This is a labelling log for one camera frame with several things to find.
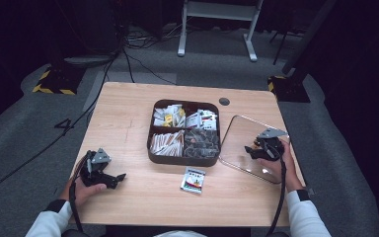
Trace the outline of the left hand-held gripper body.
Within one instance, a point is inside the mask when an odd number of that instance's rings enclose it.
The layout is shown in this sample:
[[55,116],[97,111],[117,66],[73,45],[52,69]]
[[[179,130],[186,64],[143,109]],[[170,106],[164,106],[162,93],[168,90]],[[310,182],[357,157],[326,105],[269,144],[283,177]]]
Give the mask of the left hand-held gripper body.
[[107,187],[111,183],[111,178],[104,173],[105,168],[112,161],[112,158],[103,148],[97,151],[88,150],[84,156],[84,164],[80,171],[82,182],[87,186],[105,184]]

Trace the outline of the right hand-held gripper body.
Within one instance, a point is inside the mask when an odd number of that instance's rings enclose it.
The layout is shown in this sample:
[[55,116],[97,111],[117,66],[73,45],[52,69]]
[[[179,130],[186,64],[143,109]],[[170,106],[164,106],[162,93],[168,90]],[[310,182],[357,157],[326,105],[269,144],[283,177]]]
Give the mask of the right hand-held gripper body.
[[260,155],[262,159],[267,161],[277,161],[284,153],[284,147],[282,145],[280,136],[287,135],[287,132],[276,129],[266,128],[263,132],[260,132],[254,141],[260,151],[256,154]]

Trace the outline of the clear plastic lid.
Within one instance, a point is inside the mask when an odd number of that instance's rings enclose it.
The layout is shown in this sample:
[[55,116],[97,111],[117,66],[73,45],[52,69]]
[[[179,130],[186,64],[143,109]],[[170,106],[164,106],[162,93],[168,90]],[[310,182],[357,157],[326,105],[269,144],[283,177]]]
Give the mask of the clear plastic lid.
[[[245,151],[245,146],[257,149],[258,146],[254,141],[260,132],[269,127],[276,128],[245,116],[233,116],[222,140],[220,161],[263,181],[279,184],[281,179],[276,179],[269,170],[258,162],[258,159],[252,159],[251,154]],[[288,132],[287,135],[282,135],[279,139],[287,143],[290,142]]]

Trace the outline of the white packet with green print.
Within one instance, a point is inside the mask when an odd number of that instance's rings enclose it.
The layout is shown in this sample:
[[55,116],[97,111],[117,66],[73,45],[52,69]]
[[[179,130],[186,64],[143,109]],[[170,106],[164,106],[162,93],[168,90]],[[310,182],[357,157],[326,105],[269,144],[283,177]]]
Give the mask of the white packet with green print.
[[205,175],[206,173],[204,171],[192,167],[186,167],[181,182],[181,189],[186,192],[201,194]]

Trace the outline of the dark compartment box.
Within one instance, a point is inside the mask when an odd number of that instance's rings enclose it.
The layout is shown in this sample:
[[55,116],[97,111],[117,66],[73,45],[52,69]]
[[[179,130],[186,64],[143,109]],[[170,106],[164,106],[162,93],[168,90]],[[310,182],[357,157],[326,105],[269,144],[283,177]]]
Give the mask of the dark compartment box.
[[184,132],[184,145],[185,145],[185,132],[187,130],[193,129],[193,128],[186,128],[186,122],[184,127],[167,127],[167,126],[156,126],[153,124],[153,114],[154,110],[156,108],[166,108],[170,105],[182,105],[183,109],[186,112],[186,118],[192,114],[194,114],[197,110],[210,110],[212,112],[215,112],[217,114],[217,134],[219,136],[219,147],[221,151],[221,142],[220,142],[220,120],[219,120],[219,110],[218,108],[210,103],[202,103],[202,102],[191,102],[191,101],[177,101],[177,100],[160,100],[156,102],[152,109],[152,118],[149,126],[149,133],[147,138],[147,150],[148,150],[148,156],[149,159],[158,164],[168,164],[168,165],[185,165],[185,166],[199,166],[199,167],[210,167],[213,166],[217,159],[219,154],[214,158],[207,158],[207,159],[198,159],[198,158],[189,158],[184,156],[184,150],[183,154],[179,157],[174,156],[158,156],[154,155],[150,152],[150,142],[152,140],[152,136],[157,133],[173,133],[177,132],[179,130],[182,130]]

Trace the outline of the person's left hand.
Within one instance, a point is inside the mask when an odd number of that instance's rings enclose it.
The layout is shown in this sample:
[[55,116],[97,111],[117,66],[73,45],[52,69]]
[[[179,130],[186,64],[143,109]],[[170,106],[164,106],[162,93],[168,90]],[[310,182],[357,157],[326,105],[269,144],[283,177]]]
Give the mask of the person's left hand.
[[[74,181],[73,179],[68,180],[63,192],[59,196],[60,199],[69,200],[69,189],[73,181]],[[80,178],[78,178],[74,182],[76,184],[76,188],[75,188],[76,206],[80,206],[84,204],[88,200],[88,198],[104,191],[107,188],[105,184],[96,184],[96,185],[87,187],[83,184]]]

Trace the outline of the person's right hand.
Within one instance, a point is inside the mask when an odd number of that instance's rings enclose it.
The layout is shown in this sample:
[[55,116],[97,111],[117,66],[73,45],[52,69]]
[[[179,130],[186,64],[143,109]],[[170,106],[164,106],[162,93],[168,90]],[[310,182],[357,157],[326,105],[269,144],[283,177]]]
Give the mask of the person's right hand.
[[286,173],[285,173],[285,186],[287,191],[293,192],[297,190],[303,190],[304,187],[299,180],[297,173],[296,173],[296,167],[294,163],[293,156],[291,155],[291,147],[290,144],[286,141],[281,141],[283,147],[284,147],[284,153],[282,155],[282,158],[276,162],[268,161],[266,159],[259,158],[258,162],[264,166],[267,170],[270,171],[270,173],[276,178],[281,179],[282,178],[282,166],[281,161],[284,162]]

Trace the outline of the pile of dark packets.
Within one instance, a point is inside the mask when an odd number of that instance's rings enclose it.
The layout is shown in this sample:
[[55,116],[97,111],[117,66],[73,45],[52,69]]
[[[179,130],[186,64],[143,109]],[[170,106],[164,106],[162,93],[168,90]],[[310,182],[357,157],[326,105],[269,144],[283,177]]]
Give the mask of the pile of dark packets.
[[194,128],[185,132],[184,156],[189,158],[214,158],[220,152],[216,130]]

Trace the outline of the black yellow striped base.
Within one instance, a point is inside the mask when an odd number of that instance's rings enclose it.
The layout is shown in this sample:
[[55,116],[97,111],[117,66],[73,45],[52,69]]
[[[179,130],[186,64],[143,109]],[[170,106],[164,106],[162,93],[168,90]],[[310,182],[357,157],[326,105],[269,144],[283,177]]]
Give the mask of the black yellow striped base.
[[290,77],[270,76],[268,89],[279,102],[309,103],[309,96],[302,83],[294,82]]
[[38,79],[33,92],[76,95],[84,73],[84,68],[72,67],[62,70],[48,66]]

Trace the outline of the pile of brown striped sticks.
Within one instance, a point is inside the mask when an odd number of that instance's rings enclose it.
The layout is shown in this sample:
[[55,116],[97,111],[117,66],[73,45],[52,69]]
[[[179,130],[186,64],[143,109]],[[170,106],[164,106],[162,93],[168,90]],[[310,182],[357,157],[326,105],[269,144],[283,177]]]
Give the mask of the pile of brown striped sticks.
[[149,150],[158,156],[181,156],[184,150],[184,132],[179,130],[173,133],[155,133]]

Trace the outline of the pile of white yellow packets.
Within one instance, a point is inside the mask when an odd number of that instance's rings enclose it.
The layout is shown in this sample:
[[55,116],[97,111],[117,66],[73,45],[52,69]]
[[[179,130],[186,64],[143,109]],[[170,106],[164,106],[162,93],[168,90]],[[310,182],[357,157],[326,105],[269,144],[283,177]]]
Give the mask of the pile of white yellow packets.
[[156,126],[184,127],[186,112],[182,105],[170,105],[166,108],[156,108],[153,119]]

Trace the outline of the thin black tripod leg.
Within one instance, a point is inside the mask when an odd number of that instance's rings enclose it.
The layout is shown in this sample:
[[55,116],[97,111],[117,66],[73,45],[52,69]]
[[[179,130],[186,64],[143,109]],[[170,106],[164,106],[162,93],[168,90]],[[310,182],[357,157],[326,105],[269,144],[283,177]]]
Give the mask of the thin black tripod leg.
[[276,44],[277,50],[276,50],[274,58],[273,58],[273,62],[272,62],[273,65],[276,64],[277,60],[280,57],[280,54],[281,54],[282,50],[285,48],[285,42],[286,42],[286,40],[288,38],[297,38],[297,35],[295,35],[292,32],[283,33],[283,32],[279,32],[279,31],[275,31],[268,42],[270,44],[273,44],[277,40],[277,38],[279,38],[279,41]]

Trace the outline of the grey flat floor plate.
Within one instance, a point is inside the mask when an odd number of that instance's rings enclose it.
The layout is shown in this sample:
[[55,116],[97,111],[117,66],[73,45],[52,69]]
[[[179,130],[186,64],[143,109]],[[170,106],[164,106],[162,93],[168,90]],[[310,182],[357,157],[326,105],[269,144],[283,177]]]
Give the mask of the grey flat floor plate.
[[82,55],[64,58],[64,61],[78,68],[93,68],[108,64],[115,60],[114,54]]

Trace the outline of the black slanted pole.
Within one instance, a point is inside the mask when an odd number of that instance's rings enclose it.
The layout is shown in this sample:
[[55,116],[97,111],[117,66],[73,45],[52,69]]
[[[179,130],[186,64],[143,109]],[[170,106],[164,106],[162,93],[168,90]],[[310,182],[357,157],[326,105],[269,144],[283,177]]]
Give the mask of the black slanted pole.
[[307,30],[304,38],[295,48],[293,55],[287,60],[281,71],[288,74],[292,69],[295,73],[307,72],[309,66],[314,62],[314,55],[317,52],[314,43],[317,42],[316,37],[319,28],[325,23],[332,9],[338,0],[326,0],[321,9],[318,11],[315,19]]

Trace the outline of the white metal stand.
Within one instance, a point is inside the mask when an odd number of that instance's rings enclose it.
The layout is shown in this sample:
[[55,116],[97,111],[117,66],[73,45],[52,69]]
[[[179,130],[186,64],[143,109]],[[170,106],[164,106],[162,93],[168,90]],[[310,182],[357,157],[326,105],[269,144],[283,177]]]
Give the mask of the white metal stand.
[[250,23],[249,32],[243,34],[243,41],[250,60],[256,62],[258,57],[252,43],[252,37],[260,16],[263,2],[264,0],[258,0],[254,6],[242,6],[185,0],[182,10],[182,29],[177,55],[183,57],[186,54],[187,21],[189,17],[235,20]]

